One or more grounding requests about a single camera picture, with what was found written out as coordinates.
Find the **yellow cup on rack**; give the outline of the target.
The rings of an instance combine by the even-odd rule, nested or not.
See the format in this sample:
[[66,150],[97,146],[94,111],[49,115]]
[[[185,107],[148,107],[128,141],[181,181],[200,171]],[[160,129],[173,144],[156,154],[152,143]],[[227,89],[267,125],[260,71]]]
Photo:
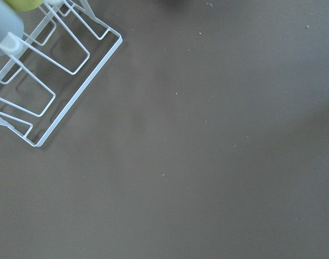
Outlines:
[[15,11],[31,11],[42,5],[42,0],[5,0],[5,2]]

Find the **grey cup on rack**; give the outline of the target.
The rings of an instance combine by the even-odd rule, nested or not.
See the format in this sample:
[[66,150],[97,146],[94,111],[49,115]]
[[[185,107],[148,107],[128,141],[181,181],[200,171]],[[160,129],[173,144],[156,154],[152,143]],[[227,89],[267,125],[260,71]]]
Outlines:
[[16,12],[4,1],[0,1],[0,42],[11,32],[17,37],[24,33],[24,23]]

